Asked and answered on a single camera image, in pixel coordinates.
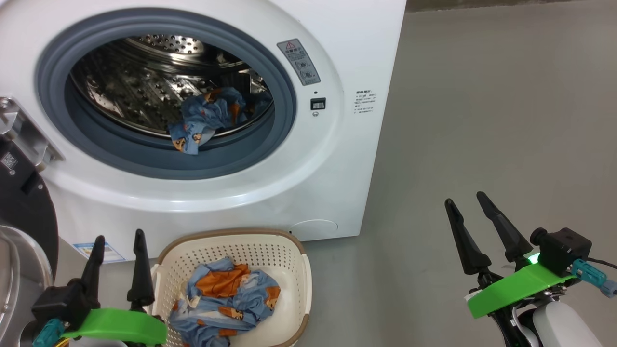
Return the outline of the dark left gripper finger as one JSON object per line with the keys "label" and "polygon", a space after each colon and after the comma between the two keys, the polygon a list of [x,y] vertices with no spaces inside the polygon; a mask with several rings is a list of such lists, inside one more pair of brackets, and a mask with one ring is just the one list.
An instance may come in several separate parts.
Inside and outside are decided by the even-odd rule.
{"label": "dark left gripper finger", "polygon": [[94,242],[90,257],[86,262],[81,280],[84,284],[84,296],[91,309],[99,309],[99,274],[105,254],[105,237],[99,235]]}
{"label": "dark left gripper finger", "polygon": [[154,303],[155,294],[146,237],[141,229],[136,230],[133,253],[136,259],[133,268],[132,285],[127,293],[127,301],[130,302],[130,310],[144,311],[144,307]]}

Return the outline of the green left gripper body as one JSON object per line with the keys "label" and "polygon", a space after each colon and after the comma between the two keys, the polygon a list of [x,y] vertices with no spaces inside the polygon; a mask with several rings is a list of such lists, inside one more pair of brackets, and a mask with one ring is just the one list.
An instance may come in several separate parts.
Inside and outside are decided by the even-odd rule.
{"label": "green left gripper body", "polygon": [[165,345],[166,323],[143,312],[120,309],[90,310],[79,329],[66,331],[64,338],[127,341],[147,346]]}

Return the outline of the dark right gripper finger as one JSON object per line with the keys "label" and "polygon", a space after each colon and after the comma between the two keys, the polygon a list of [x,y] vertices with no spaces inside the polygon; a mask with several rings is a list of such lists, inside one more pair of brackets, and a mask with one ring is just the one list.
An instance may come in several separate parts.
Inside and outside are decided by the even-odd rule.
{"label": "dark right gripper finger", "polygon": [[472,239],[469,231],[465,227],[463,215],[456,206],[456,203],[448,198],[445,200],[444,206],[463,272],[466,275],[487,272],[492,262],[487,255],[480,251],[476,242]]}
{"label": "dark right gripper finger", "polygon": [[491,220],[505,248],[505,257],[509,262],[528,263],[525,257],[533,250],[533,246],[523,237],[507,216],[482,191],[476,193],[485,217]]}

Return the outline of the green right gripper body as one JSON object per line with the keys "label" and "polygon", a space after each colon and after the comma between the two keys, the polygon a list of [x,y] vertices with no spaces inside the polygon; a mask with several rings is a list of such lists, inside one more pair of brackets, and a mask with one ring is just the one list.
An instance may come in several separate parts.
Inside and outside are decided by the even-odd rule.
{"label": "green right gripper body", "polygon": [[484,259],[479,267],[467,267],[467,274],[476,275],[478,287],[467,296],[467,306],[473,318],[491,318],[496,323],[507,347],[540,347],[540,337],[533,325],[524,325],[518,309],[542,304],[564,294],[573,275],[558,277],[540,263],[524,260],[525,266],[502,277],[488,268]]}

